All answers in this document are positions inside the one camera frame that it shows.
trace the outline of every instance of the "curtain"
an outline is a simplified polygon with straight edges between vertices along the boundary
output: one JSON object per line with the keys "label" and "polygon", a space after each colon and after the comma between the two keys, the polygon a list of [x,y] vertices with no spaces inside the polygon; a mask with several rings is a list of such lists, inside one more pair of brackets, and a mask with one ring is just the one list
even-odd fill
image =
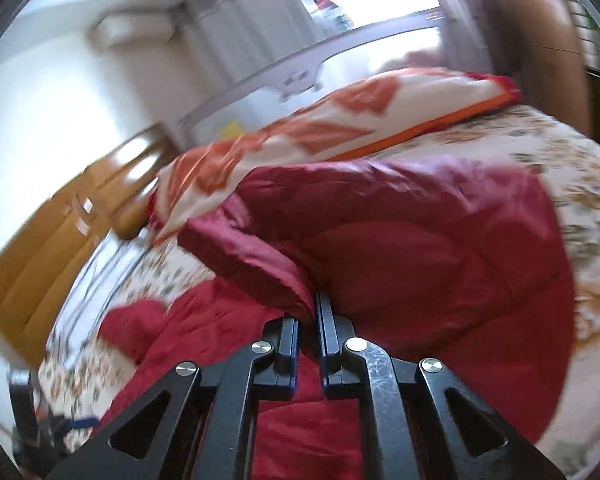
{"label": "curtain", "polygon": [[[493,67],[472,67],[468,70],[514,75],[521,63],[522,46],[520,32],[504,12],[498,0],[456,0],[454,12],[460,22],[471,20],[488,46],[488,55]],[[471,44],[460,45],[460,49],[472,48]]]}
{"label": "curtain", "polygon": [[174,13],[219,91],[320,40],[301,0],[185,0]]}

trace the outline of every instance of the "pillow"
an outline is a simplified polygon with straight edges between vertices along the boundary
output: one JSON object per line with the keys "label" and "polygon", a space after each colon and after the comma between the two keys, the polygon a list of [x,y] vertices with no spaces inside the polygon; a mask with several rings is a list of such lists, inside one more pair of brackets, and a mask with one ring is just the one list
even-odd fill
{"label": "pillow", "polygon": [[258,166],[369,155],[520,99],[508,78],[442,68],[405,68],[353,83],[257,132],[176,158],[158,176],[154,244],[218,206]]}

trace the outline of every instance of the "wooden headboard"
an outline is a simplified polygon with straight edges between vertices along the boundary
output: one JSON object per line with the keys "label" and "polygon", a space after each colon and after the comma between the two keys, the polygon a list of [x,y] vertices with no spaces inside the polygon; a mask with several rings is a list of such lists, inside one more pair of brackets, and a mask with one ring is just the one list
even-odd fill
{"label": "wooden headboard", "polygon": [[157,171],[178,152],[161,124],[97,160],[33,213],[0,252],[0,331],[37,367],[73,282],[113,229],[135,237]]}

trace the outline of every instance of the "red quilted blanket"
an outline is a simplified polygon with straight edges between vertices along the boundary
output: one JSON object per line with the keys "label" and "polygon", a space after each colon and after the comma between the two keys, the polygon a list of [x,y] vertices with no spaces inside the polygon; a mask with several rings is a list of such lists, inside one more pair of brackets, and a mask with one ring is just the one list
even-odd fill
{"label": "red quilted blanket", "polygon": [[[573,280],[552,202],[526,170],[449,158],[258,168],[178,240],[219,277],[164,322],[141,321],[146,303],[108,315],[100,335],[140,365],[104,422],[178,362],[225,359],[281,311],[309,334],[317,289],[390,355],[442,359],[530,440],[553,415]],[[305,355],[299,373],[291,403],[261,403],[253,478],[362,478],[356,402],[325,401]]]}

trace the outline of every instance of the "metal pivot screw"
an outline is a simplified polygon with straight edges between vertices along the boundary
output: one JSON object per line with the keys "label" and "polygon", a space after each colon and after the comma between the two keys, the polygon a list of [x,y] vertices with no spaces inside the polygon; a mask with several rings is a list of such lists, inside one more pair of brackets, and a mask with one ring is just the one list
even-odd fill
{"label": "metal pivot screw", "polygon": [[437,374],[440,370],[442,370],[442,363],[438,361],[436,358],[427,357],[420,362],[422,369],[430,374]]}
{"label": "metal pivot screw", "polygon": [[195,373],[198,367],[191,361],[184,361],[176,366],[176,373],[180,376],[186,377]]}
{"label": "metal pivot screw", "polygon": [[362,352],[366,349],[366,340],[361,337],[350,337],[346,340],[345,346],[352,352]]}
{"label": "metal pivot screw", "polygon": [[251,350],[256,354],[266,354],[273,350],[273,346],[269,341],[256,341],[251,345]]}

